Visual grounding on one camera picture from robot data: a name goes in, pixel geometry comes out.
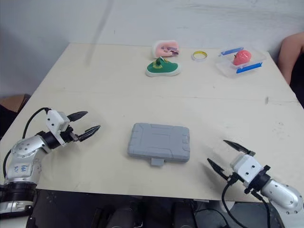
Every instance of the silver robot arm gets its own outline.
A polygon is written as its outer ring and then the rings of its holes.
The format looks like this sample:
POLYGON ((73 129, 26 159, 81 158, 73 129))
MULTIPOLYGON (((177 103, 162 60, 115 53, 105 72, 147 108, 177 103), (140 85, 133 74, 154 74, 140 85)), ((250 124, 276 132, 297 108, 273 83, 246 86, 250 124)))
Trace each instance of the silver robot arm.
POLYGON ((18 227, 12 224, 33 223, 30 216, 34 209, 35 188, 42 172, 42 159, 59 146, 72 141, 83 141, 95 134, 100 126, 87 129, 84 134, 73 133, 70 122, 83 117, 87 112, 66 116, 62 112, 48 110, 47 127, 49 132, 18 141, 10 150, 12 159, 5 175, 0 201, 1 227, 18 227))
POLYGON ((234 149, 243 152, 231 164, 233 174, 226 176, 223 169, 212 160, 208 159, 212 168, 228 182, 236 178, 243 182, 245 193, 252 193, 256 196, 257 192, 268 198, 280 215, 285 228, 303 228, 304 227, 304 203, 299 191, 295 188, 281 184, 272 179, 266 172, 269 166, 262 165, 253 157, 254 152, 247 150, 243 146, 230 141, 225 141, 234 149))

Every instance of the person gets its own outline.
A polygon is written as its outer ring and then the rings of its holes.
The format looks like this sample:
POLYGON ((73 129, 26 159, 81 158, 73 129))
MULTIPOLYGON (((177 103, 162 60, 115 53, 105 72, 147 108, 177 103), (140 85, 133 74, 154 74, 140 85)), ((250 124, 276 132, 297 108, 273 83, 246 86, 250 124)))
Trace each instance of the person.
POLYGON ((283 40, 278 67, 304 108, 304 32, 283 40))

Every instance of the tape roll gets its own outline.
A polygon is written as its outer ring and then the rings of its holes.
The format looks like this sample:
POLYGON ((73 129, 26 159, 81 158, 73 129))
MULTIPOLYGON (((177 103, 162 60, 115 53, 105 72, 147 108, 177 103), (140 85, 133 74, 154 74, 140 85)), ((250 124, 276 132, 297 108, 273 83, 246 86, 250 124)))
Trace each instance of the tape roll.
POLYGON ((195 51, 192 54, 192 59, 195 61, 204 61, 207 58, 207 53, 204 51, 195 51))

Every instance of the shoe sole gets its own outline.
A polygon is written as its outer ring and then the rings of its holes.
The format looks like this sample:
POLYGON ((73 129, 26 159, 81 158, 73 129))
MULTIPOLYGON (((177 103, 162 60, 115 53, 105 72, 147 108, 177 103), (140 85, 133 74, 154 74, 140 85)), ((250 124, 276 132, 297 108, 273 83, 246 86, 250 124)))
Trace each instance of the shoe sole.
POLYGON ((166 73, 152 73, 146 69, 146 75, 149 77, 158 77, 158 76, 175 76, 178 75, 181 72, 181 66, 178 64, 177 68, 172 72, 166 72, 166 73))

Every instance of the clear plastic container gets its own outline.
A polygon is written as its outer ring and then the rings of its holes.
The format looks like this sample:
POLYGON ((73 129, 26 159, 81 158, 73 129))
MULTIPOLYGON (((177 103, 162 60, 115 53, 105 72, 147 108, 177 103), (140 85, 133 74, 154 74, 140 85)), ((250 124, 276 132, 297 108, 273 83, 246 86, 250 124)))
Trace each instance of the clear plastic container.
POLYGON ((245 72, 259 69, 262 67, 263 60, 265 59, 266 56, 253 47, 236 47, 221 51, 218 60, 216 61, 216 66, 227 77, 238 77, 245 72), (241 50, 249 51, 251 53, 251 59, 247 63, 236 66, 233 64, 233 60, 235 54, 241 50))

